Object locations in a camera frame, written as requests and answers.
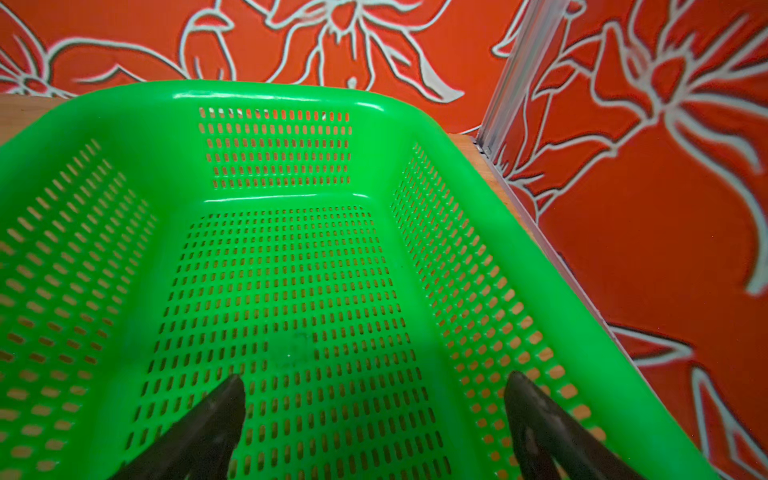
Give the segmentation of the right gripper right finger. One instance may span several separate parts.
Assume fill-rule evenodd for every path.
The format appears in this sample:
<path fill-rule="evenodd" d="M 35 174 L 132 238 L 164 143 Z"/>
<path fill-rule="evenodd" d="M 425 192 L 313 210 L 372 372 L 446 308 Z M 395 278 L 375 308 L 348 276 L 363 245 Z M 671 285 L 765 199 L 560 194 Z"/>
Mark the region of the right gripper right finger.
<path fill-rule="evenodd" d="M 512 372 L 504 405 L 514 455 L 525 479 L 639 479 L 523 373 Z"/>

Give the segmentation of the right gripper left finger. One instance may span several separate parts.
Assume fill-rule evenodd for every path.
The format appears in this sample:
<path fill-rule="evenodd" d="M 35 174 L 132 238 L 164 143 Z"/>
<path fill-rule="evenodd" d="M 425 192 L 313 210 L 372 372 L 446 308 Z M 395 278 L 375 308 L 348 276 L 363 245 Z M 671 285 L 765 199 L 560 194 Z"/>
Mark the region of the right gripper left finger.
<path fill-rule="evenodd" d="M 225 479 L 246 414 L 245 386 L 231 375 L 115 479 Z"/>

